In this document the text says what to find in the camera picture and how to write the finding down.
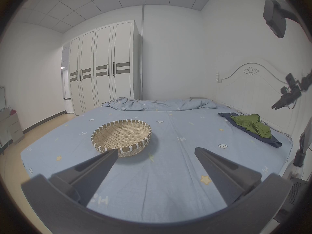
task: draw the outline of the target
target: door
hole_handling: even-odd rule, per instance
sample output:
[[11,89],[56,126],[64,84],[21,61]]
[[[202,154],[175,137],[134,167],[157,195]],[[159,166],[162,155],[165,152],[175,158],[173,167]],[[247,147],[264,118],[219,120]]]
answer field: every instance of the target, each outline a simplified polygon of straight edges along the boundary
[[131,22],[114,24],[112,60],[114,98],[131,98],[130,92]]
[[111,45],[113,38],[113,24],[96,29],[94,48],[95,91],[97,105],[113,99]]
[[93,92],[94,86],[92,84],[94,34],[94,31],[84,34],[82,36],[81,43],[81,65],[79,72],[82,91],[82,102],[86,112],[96,107]]
[[71,49],[69,54],[69,81],[71,87],[71,97],[73,102],[73,107],[75,115],[83,114],[83,109],[80,101],[80,84],[79,84],[79,72],[78,72],[78,62],[79,62],[79,41],[80,37],[72,40]]

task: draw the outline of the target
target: mattress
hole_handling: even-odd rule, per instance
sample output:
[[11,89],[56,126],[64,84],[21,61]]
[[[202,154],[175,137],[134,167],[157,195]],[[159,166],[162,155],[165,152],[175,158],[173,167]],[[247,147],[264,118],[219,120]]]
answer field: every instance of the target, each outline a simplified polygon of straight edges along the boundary
[[30,177],[49,178],[99,153],[91,134],[119,119],[139,119],[152,128],[149,145],[139,154],[119,158],[87,207],[101,214],[136,222],[177,222],[225,208],[222,196],[194,154],[206,148],[262,174],[278,174],[286,162],[291,139],[272,130],[280,148],[233,127],[219,112],[225,106],[185,111],[119,111],[100,106],[52,130],[22,151]]

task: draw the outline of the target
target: cabinet handle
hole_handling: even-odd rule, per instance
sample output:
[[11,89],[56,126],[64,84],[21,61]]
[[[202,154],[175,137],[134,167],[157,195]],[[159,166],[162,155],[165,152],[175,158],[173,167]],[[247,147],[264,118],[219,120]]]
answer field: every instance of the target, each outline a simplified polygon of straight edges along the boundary
[[114,64],[115,64],[115,67],[117,68],[116,63],[113,61],[113,76],[115,76],[115,68],[114,68]]

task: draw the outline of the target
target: woven basket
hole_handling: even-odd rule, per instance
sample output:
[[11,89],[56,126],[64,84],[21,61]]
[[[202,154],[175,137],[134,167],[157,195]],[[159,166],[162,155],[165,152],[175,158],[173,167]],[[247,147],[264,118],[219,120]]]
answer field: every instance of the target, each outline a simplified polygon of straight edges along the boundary
[[122,119],[100,126],[91,135],[92,145],[100,153],[118,149],[118,157],[138,154],[149,143],[150,125],[140,120]]

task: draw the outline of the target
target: folded blanket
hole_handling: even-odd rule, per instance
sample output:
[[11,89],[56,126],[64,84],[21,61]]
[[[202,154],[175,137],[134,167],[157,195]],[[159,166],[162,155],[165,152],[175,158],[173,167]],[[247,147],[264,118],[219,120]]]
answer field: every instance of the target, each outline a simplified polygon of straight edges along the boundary
[[138,100],[119,97],[110,102],[103,103],[102,106],[111,107],[116,110],[128,111],[183,111],[196,108],[216,108],[209,99],[174,99],[165,101]]
[[229,123],[231,123],[234,127],[244,131],[245,133],[248,133],[250,136],[264,142],[264,143],[267,143],[271,146],[274,146],[276,148],[279,148],[282,146],[282,143],[279,142],[273,135],[272,135],[272,138],[261,138],[259,135],[251,132],[251,131],[248,131],[246,130],[246,128],[242,127],[242,126],[239,126],[236,124],[236,122],[231,118],[231,116],[239,116],[238,114],[236,113],[219,113],[220,116],[226,118],[228,120]]
[[231,115],[231,118],[237,125],[244,127],[247,131],[259,135],[261,138],[272,138],[271,129],[261,123],[260,116],[257,114],[240,116]]

